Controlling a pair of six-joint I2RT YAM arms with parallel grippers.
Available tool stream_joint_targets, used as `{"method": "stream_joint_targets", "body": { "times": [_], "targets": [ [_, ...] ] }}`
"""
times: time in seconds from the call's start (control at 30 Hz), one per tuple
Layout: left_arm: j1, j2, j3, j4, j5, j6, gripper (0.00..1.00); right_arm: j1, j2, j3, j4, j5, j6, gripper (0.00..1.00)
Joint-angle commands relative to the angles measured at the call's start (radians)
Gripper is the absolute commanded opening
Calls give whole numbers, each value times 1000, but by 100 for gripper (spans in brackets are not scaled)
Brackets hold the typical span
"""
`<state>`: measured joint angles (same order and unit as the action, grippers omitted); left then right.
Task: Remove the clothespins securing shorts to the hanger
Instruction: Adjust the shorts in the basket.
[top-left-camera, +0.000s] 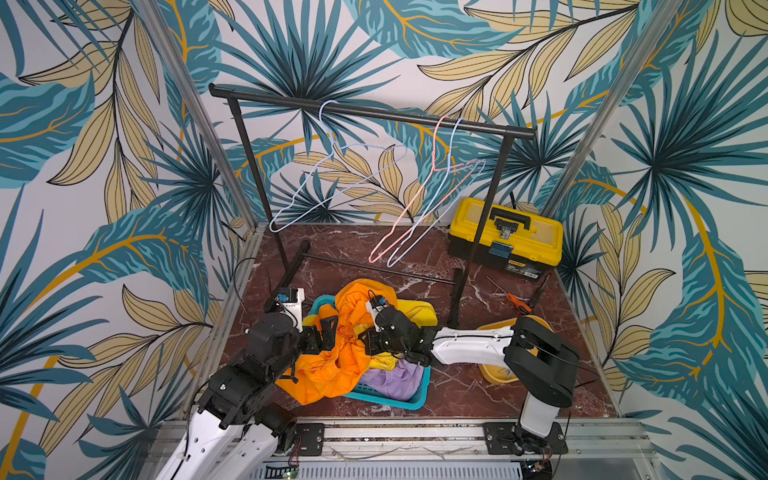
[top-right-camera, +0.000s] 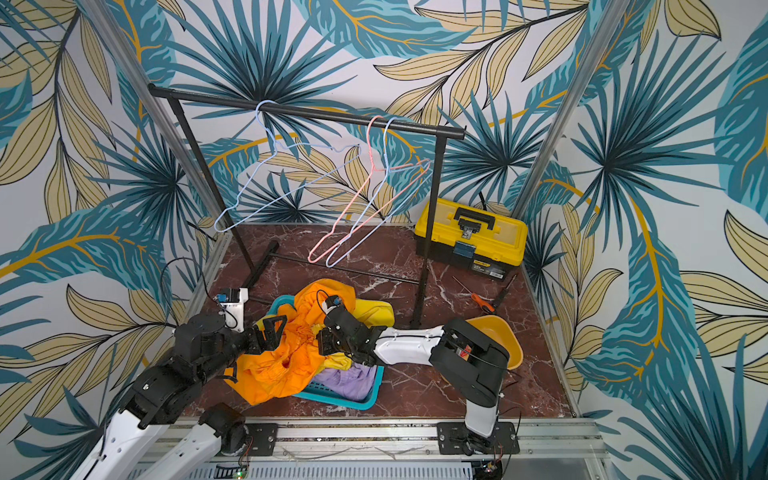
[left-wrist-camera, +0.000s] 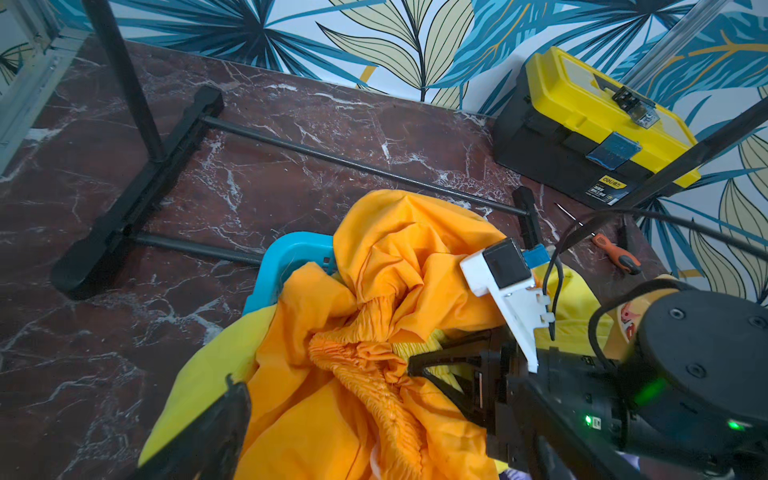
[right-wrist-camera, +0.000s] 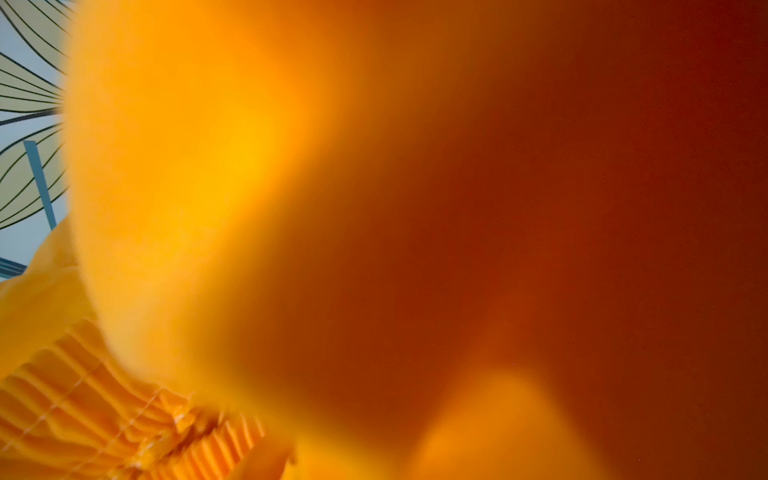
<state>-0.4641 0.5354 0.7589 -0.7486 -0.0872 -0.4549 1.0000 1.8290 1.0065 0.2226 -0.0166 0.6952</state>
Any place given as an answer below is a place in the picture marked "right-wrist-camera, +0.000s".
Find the orange shorts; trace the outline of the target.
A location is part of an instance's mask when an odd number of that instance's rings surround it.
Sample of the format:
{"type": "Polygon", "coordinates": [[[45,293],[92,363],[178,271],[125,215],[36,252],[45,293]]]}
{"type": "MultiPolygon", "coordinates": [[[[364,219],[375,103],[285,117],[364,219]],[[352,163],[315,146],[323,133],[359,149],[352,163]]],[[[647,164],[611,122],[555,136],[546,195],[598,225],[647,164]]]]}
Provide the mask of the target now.
{"type": "Polygon", "coordinates": [[[69,214],[5,479],[763,479],[763,1],[5,1],[69,214]]]}

